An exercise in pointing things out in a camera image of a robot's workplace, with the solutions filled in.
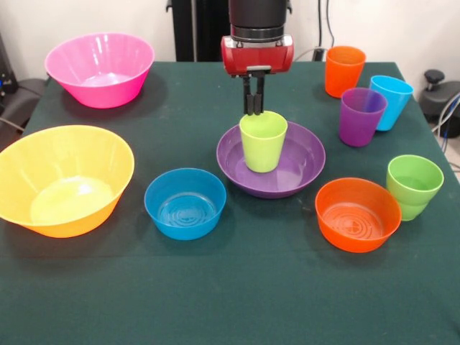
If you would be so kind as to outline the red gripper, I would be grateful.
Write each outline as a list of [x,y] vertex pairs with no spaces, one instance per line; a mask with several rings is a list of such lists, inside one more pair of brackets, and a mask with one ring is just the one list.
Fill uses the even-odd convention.
[[263,112],[265,74],[257,74],[257,92],[251,92],[251,75],[254,71],[268,74],[287,72],[294,55],[294,42],[285,34],[276,42],[242,42],[231,36],[221,38],[221,55],[225,71],[232,76],[243,76],[244,114],[260,115]]

